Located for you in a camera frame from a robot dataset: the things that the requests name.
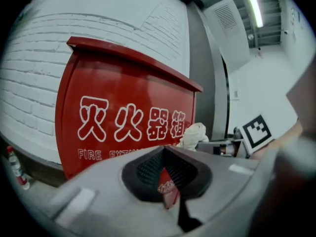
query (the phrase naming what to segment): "plastic bottle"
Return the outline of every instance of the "plastic bottle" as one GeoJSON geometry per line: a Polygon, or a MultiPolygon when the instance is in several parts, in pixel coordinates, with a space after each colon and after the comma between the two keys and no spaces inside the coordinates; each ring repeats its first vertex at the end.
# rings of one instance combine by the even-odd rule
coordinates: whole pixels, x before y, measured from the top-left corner
{"type": "Polygon", "coordinates": [[[14,173],[16,179],[18,180],[18,182],[22,186],[22,188],[24,190],[27,190],[30,187],[30,183],[29,183],[28,179],[26,178],[23,170],[21,169],[21,164],[20,164],[18,157],[16,157],[16,155],[13,151],[13,148],[11,146],[7,146],[6,150],[9,154],[9,162],[10,162],[11,168],[13,170],[13,173],[14,173]]]}

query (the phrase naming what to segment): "red metal cabinet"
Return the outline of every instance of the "red metal cabinet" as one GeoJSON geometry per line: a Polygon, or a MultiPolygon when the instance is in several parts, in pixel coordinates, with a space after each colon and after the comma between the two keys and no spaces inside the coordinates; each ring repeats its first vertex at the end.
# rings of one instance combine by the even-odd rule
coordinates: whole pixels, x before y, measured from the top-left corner
{"type": "Polygon", "coordinates": [[[91,164],[177,144],[202,88],[132,49],[71,37],[56,103],[56,140],[67,178],[91,164]]]}

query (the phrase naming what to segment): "baseboard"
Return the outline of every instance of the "baseboard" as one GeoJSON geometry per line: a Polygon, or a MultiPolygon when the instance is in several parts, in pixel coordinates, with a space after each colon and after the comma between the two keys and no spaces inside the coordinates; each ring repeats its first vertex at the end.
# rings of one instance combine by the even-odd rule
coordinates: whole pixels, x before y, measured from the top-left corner
{"type": "Polygon", "coordinates": [[[5,158],[8,157],[6,152],[6,147],[8,145],[11,145],[14,148],[14,152],[19,158],[24,172],[35,180],[54,187],[58,187],[67,181],[62,165],[33,156],[14,145],[14,143],[8,141],[2,134],[0,134],[0,153],[5,158]]]}

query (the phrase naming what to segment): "fluorescent light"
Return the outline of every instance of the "fluorescent light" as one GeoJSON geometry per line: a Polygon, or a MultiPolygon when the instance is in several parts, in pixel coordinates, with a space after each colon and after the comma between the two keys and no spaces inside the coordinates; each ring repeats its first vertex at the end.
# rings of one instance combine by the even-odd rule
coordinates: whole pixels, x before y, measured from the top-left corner
{"type": "Polygon", "coordinates": [[[253,12],[256,17],[257,27],[263,27],[262,17],[260,13],[260,8],[257,0],[250,0],[253,12]]]}

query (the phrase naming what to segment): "vent grille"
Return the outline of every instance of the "vent grille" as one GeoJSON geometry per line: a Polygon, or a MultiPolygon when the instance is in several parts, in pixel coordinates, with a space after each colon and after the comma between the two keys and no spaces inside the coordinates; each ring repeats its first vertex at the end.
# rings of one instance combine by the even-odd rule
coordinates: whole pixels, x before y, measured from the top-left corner
{"type": "Polygon", "coordinates": [[[234,15],[228,5],[216,9],[214,12],[225,30],[237,25],[234,15]]]}

